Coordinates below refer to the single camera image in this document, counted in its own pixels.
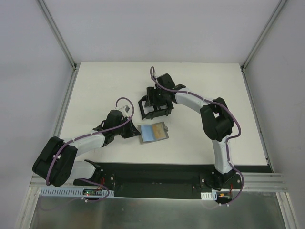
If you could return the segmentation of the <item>black plastic card tray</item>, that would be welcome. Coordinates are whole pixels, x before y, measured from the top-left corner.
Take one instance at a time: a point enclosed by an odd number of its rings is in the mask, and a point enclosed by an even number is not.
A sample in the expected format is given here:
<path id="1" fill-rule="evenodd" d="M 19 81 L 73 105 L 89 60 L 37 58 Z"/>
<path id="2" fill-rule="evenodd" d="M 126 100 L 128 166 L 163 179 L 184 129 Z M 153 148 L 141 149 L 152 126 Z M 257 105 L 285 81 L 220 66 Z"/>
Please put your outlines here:
<path id="1" fill-rule="evenodd" d="M 145 110 L 145 102 L 147 101 L 147 96 L 143 96 L 139 101 L 139 109 L 141 113 L 142 120 L 144 119 L 154 119 L 161 116 L 169 116 L 174 109 L 173 104 L 171 101 L 165 102 L 165 105 L 162 106 L 150 106 L 148 107 L 149 111 Z"/>

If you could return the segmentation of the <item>gold card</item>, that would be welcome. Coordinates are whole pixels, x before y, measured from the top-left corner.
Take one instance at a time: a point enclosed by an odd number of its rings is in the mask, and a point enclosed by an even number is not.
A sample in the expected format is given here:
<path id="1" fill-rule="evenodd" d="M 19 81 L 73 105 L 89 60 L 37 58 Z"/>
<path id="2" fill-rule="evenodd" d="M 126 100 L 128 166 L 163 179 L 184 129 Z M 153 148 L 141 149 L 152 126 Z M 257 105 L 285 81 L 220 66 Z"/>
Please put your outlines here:
<path id="1" fill-rule="evenodd" d="M 166 131 L 162 123 L 157 123 L 152 126 L 154 136 L 156 140 L 161 140 L 166 138 Z"/>

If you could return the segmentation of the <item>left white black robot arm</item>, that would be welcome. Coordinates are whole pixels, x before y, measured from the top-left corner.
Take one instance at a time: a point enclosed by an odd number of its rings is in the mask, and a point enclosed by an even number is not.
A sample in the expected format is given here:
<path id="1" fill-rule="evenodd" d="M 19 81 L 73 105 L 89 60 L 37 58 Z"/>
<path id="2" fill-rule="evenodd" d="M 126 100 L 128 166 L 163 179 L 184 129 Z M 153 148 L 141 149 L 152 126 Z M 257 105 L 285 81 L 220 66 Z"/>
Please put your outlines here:
<path id="1" fill-rule="evenodd" d="M 88 134 L 71 140 L 56 136 L 50 138 L 32 170 L 45 179 L 48 186 L 60 187 L 69 179 L 84 179 L 89 185 L 95 186 L 101 179 L 99 166 L 90 160 L 76 161 L 75 158 L 107 146 L 116 136 L 126 139 L 140 134 L 125 112 L 111 110 L 107 118 Z"/>

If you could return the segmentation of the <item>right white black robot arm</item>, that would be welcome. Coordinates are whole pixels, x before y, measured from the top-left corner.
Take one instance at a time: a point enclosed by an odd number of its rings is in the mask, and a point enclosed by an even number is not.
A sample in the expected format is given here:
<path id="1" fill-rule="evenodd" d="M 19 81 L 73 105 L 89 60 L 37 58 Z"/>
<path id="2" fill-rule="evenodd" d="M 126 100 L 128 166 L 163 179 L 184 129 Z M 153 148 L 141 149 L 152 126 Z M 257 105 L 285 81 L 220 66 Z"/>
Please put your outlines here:
<path id="1" fill-rule="evenodd" d="M 147 87 L 146 106 L 158 107 L 176 103 L 200 114 L 203 131 L 213 144 L 214 182 L 219 188 L 226 188 L 231 184 L 231 177 L 235 175 L 228 144 L 234 121 L 224 99 L 221 97 L 214 100 L 205 99 L 182 84 L 176 85 L 167 73 L 159 77 L 152 73 L 151 79 L 155 82 L 155 86 Z"/>

